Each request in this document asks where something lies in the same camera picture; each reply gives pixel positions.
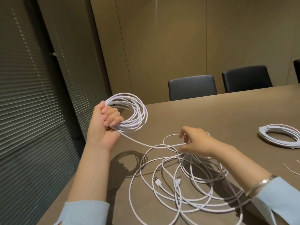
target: hand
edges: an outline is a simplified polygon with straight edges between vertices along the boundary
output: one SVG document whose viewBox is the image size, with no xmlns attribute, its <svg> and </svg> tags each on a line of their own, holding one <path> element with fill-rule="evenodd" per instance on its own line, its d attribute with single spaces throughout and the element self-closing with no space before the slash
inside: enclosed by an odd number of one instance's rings
<svg viewBox="0 0 300 225">
<path fill-rule="evenodd" d="M 188 126 L 182 127 L 179 138 L 183 136 L 186 145 L 183 145 L 179 149 L 179 151 L 183 153 L 191 153 L 203 157 L 214 157 L 218 148 L 226 145 L 208 135 L 204 130 Z"/>
<path fill-rule="evenodd" d="M 114 126 L 124 121 L 117 108 L 105 106 L 102 101 L 94 108 L 93 116 L 88 127 L 86 146 L 111 151 L 118 141 L 120 134 L 107 127 Z"/>
</svg>

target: light blue sleeve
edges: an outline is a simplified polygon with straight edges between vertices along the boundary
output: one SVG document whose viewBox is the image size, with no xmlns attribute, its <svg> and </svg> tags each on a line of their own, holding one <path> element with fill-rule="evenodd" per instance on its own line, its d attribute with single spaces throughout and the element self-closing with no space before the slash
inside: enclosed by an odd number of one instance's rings
<svg viewBox="0 0 300 225">
<path fill-rule="evenodd" d="M 105 225 L 109 207 L 103 201 L 66 202 L 54 225 Z"/>
<path fill-rule="evenodd" d="M 277 225 L 273 212 L 289 225 L 300 224 L 300 192 L 280 177 L 271 180 L 252 202 L 271 225 Z"/>
</svg>

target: table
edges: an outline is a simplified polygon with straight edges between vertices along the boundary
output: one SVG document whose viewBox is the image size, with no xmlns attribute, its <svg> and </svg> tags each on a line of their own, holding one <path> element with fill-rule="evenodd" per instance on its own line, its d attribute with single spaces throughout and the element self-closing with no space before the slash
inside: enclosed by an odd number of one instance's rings
<svg viewBox="0 0 300 225">
<path fill-rule="evenodd" d="M 149 145 L 156 145 L 162 143 L 165 136 L 178 133 L 183 125 L 202 128 L 216 139 L 235 146 L 271 173 L 281 176 L 300 190 L 300 177 L 282 166 L 284 163 L 290 169 L 299 172 L 300 165 L 296 159 L 300 159 L 300 149 L 291 150 L 270 145 L 263 142 L 257 134 L 260 126 L 275 123 L 300 129 L 300 85 L 219 94 L 150 104 L 146 107 L 149 114 L 147 124 L 139 131 L 128 134 L 130 137 Z M 182 143 L 182 140 L 171 137 L 166 143 L 172 145 Z M 123 136 L 113 150 L 107 197 L 111 204 L 108 224 L 140 225 L 129 205 L 128 189 L 131 176 L 139 166 L 137 161 L 147 150 L 147 147 Z M 166 149 L 154 149 L 148 159 L 170 155 L 173 153 Z M 142 171 L 143 174 L 152 173 L 158 163 L 147 165 Z M 176 166 L 171 165 L 168 170 L 173 172 Z M 158 172 L 157 176 L 162 180 L 161 172 Z M 164 177 L 167 183 L 172 185 L 171 179 L 166 175 Z M 150 183 L 152 174 L 146 175 L 145 178 Z M 229 179 L 238 186 L 232 177 Z M 183 196 L 200 196 L 188 178 L 183 177 L 180 186 Z M 228 194 L 223 190 L 222 184 L 216 189 L 222 197 Z M 135 178 L 133 182 L 131 198 L 137 214 L 149 225 L 169 224 L 175 216 L 175 212 L 159 203 L 140 177 Z M 266 224 L 260 219 L 261 215 L 253 205 L 247 205 L 244 211 L 243 224 Z M 236 212 L 220 215 L 194 212 L 187 215 L 203 225 L 231 225 L 238 221 Z M 186 223 L 179 218 L 176 224 Z"/>
</svg>

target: person's left hand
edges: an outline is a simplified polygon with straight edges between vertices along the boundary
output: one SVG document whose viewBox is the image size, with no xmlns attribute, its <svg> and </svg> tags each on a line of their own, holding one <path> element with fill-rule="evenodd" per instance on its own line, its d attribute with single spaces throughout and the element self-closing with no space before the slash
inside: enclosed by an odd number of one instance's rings
<svg viewBox="0 0 300 225">
<path fill-rule="evenodd" d="M 105 106 L 104 101 L 100 102 L 94 108 L 88 127 L 86 146 L 111 151 L 120 134 L 107 127 L 114 126 L 121 121 L 124 121 L 124 118 L 120 116 L 117 108 Z"/>
</svg>

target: chair backrest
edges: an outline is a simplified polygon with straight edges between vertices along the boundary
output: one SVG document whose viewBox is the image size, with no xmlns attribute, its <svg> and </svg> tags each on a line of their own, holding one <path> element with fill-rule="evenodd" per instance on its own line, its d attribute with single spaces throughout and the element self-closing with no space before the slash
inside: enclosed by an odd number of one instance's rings
<svg viewBox="0 0 300 225">
<path fill-rule="evenodd" d="M 272 87 L 264 65 L 228 70 L 222 73 L 222 78 L 226 93 Z"/>
<path fill-rule="evenodd" d="M 300 59 L 294 60 L 294 68 L 298 79 L 298 83 L 300 84 Z"/>
<path fill-rule="evenodd" d="M 179 78 L 168 83 L 170 101 L 217 94 L 215 79 L 211 75 Z"/>
</svg>

